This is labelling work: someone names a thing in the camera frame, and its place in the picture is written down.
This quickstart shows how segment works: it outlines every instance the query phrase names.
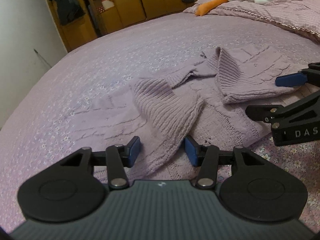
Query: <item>white flower pattern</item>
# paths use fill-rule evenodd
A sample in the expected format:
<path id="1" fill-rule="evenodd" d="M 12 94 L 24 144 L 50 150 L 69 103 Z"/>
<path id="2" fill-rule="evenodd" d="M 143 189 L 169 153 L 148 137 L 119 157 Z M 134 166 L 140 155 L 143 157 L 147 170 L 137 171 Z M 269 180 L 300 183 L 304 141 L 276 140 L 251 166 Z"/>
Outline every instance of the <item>white flower pattern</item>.
<path id="1" fill-rule="evenodd" d="M 301 168 L 301 161 L 295 161 L 293 164 L 296 168 Z"/>
<path id="2" fill-rule="evenodd" d="M 298 150 L 297 150 L 296 148 L 292 148 L 290 152 L 291 152 L 293 155 L 295 155 L 295 154 L 298 152 Z"/>
<path id="3" fill-rule="evenodd" d="M 285 162 L 289 162 L 291 160 L 291 156 L 288 155 L 288 154 L 283 154 L 282 155 L 282 159 L 285 161 Z"/>
<path id="4" fill-rule="evenodd" d="M 310 206 L 316 204 L 316 199 L 315 199 L 314 197 L 308 198 L 308 204 L 309 204 Z"/>
<path id="5" fill-rule="evenodd" d="M 266 153 L 264 155 L 261 155 L 262 158 L 264 158 L 267 161 L 270 161 L 271 157 Z"/>
<path id="6" fill-rule="evenodd" d="M 319 168 L 320 168 L 320 163 L 317 163 L 317 162 L 315 162 L 315 163 L 313 163 L 313 170 L 314 171 L 318 171 L 319 170 Z"/>
<path id="7" fill-rule="evenodd" d="M 302 151 L 307 151 L 308 150 L 308 148 L 307 148 L 307 146 L 305 144 L 299 144 L 299 148 Z"/>

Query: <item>bed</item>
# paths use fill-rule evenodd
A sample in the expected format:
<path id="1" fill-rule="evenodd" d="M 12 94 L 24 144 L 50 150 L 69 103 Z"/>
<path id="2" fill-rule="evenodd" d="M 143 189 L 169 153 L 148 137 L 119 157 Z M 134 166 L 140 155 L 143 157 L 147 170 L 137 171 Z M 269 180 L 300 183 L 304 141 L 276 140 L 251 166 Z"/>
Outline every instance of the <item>bed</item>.
<path id="1" fill-rule="evenodd" d="M 294 63 L 320 61 L 319 43 L 272 24 L 189 13 L 138 24 L 70 52 L 32 88 L 0 132 L 0 213 L 5 214 L 0 217 L 1 227 L 10 232 L 24 221 L 16 201 L 19 186 L 79 148 L 68 132 L 77 110 L 134 77 L 175 66 L 215 46 L 247 44 L 269 44 Z M 104 150 L 95 144 L 86 146 Z M 275 147 L 268 135 L 250 147 L 304 182 L 309 196 L 300 219 L 313 231 L 320 230 L 319 146 L 311 142 Z M 183 158 L 186 156 L 179 153 L 172 161 L 178 165 Z M 97 170 L 95 176 L 104 180 L 102 173 Z M 230 167 L 221 167 L 218 181 L 229 175 Z"/>

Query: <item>sweater sleeve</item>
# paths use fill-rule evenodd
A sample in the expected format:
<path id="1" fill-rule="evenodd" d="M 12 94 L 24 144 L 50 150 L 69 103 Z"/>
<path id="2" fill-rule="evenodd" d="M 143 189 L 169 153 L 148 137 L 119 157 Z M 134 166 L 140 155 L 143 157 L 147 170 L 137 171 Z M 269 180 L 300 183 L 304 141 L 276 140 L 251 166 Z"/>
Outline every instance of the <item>sweater sleeve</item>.
<path id="1" fill-rule="evenodd" d="M 220 48 L 216 84 L 224 104 L 277 97 L 292 93 L 296 88 L 277 87 L 276 77 L 302 68 L 302 65 L 292 64 L 270 46 L 249 45 L 230 53 Z"/>
<path id="2" fill-rule="evenodd" d="M 190 77 L 214 77 L 218 73 L 219 51 L 214 49 L 212 55 L 196 57 L 188 61 L 180 63 L 171 69 L 159 71 L 157 76 L 166 80 L 171 88 L 182 85 Z"/>
<path id="3" fill-rule="evenodd" d="M 175 95 L 164 79 L 139 78 L 131 86 L 141 116 L 165 139 L 183 139 L 204 106 L 199 94 Z"/>

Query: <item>ribbed cuff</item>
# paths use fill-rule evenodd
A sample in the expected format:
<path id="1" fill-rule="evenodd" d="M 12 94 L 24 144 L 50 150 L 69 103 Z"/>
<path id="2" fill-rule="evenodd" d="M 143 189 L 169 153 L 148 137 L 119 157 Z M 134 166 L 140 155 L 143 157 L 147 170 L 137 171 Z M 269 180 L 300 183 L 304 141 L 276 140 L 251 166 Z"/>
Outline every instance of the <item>ribbed cuff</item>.
<path id="1" fill-rule="evenodd" d="M 276 97 L 295 90 L 275 85 L 277 76 L 297 71 L 287 57 L 269 46 L 261 46 L 260 50 L 253 46 L 245 48 L 250 57 L 242 62 L 220 49 L 216 82 L 224 104 Z"/>
<path id="2" fill-rule="evenodd" d="M 197 94 L 177 97 L 164 79 L 140 78 L 132 92 L 141 115 L 168 140 L 181 140 L 204 105 Z"/>
<path id="3" fill-rule="evenodd" d="M 220 58 L 220 47 L 215 47 L 212 54 L 207 54 L 206 64 L 212 71 L 217 74 L 218 73 L 218 65 L 219 65 L 219 58 Z"/>

